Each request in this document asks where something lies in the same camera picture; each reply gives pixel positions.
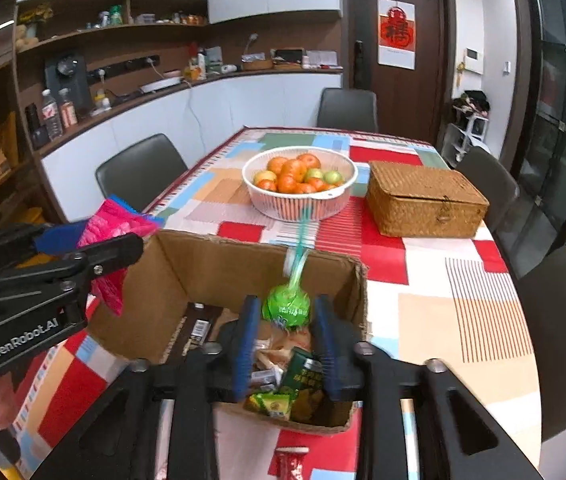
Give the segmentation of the person left hand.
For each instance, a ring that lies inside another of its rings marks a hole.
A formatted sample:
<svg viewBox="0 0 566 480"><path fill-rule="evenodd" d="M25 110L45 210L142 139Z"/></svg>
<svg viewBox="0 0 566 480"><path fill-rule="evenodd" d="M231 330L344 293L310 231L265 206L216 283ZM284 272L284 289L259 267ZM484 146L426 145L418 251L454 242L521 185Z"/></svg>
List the person left hand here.
<svg viewBox="0 0 566 480"><path fill-rule="evenodd" d="M12 374L0 377L0 431L7 430L18 416L20 404L16 400Z"/></svg>

